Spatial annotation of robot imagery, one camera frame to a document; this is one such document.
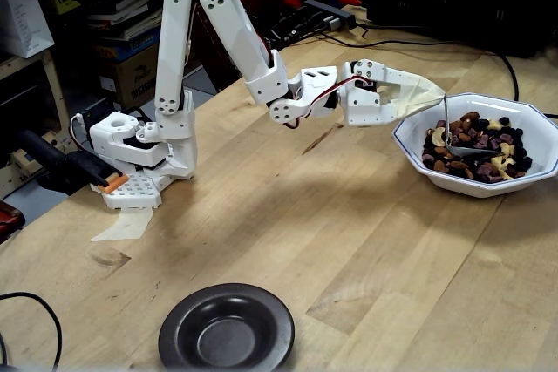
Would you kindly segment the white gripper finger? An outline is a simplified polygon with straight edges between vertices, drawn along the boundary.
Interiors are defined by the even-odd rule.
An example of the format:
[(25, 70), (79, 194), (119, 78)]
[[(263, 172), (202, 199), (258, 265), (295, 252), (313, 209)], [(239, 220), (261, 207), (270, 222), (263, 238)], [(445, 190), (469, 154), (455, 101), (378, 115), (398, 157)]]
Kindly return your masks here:
[(406, 81), (406, 75), (402, 71), (368, 59), (352, 62), (351, 71), (354, 75), (362, 76), (377, 83), (401, 85)]
[(404, 117), (405, 104), (396, 98), (380, 105), (380, 124), (388, 125)]

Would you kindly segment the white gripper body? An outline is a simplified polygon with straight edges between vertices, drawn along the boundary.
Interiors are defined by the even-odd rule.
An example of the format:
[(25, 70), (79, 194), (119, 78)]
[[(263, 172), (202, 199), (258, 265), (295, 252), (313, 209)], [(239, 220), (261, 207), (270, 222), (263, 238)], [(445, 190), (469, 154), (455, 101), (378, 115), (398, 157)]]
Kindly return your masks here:
[(353, 71), (345, 62), (341, 67), (341, 79), (347, 82), (341, 86), (341, 107), (344, 122), (352, 126), (379, 125), (380, 104), (377, 84), (363, 71)]

